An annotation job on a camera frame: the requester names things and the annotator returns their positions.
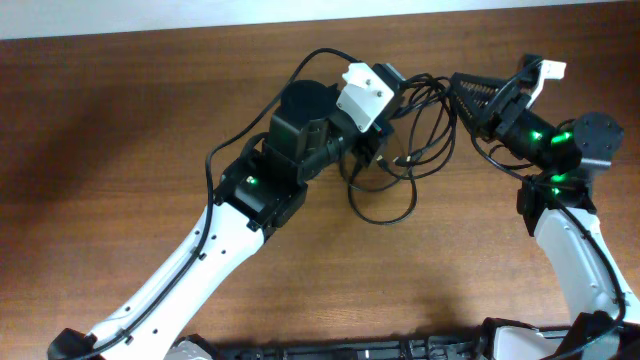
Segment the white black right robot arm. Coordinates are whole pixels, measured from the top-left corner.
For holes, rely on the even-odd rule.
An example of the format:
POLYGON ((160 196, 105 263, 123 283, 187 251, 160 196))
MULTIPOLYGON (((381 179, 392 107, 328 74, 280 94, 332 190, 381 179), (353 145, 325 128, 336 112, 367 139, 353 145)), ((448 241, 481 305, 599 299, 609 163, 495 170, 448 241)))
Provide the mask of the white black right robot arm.
POLYGON ((508 80, 456 73, 451 101, 473 142, 498 142, 539 168, 521 176, 517 211, 550 261, 572 325, 560 344, 526 327, 493 335, 495 359, 613 359, 639 345, 639 300, 603 239, 592 200, 594 178, 607 171, 623 137, 607 114, 592 112, 552 125, 531 111, 540 70, 508 80))

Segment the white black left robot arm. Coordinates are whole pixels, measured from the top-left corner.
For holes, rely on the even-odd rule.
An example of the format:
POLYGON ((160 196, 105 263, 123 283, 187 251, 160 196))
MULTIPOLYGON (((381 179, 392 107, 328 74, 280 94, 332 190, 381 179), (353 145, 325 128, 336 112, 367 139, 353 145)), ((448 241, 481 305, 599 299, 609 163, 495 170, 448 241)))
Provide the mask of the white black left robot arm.
POLYGON ((218 182, 205 170, 207 204, 191 233, 146 283, 87 334, 64 329, 50 359, 164 359, 221 283, 256 254, 306 200, 308 182, 348 154, 371 157, 388 135, 399 87, 368 75, 343 88, 289 82, 218 182))

